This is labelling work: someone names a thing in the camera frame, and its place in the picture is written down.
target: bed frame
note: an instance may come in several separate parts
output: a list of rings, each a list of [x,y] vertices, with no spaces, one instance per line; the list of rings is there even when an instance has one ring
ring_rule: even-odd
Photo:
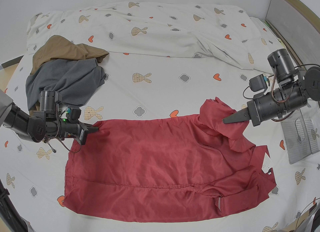
[[[304,3],[271,0],[265,20],[298,65],[320,65],[320,18]]]

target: gray garment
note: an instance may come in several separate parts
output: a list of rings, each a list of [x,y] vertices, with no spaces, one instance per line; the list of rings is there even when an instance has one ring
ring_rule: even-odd
[[[41,91],[58,91],[64,104],[83,106],[104,84],[106,74],[97,59],[79,61],[56,59],[44,63],[26,79],[28,110],[36,104]]]

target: tan fabric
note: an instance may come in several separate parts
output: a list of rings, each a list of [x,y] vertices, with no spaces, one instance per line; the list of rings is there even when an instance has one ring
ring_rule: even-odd
[[[75,45],[62,36],[53,35],[34,54],[32,58],[32,71],[30,74],[34,74],[43,63],[50,60],[66,59],[75,61],[97,58],[98,63],[100,63],[108,54],[109,52],[104,49],[86,44]]]

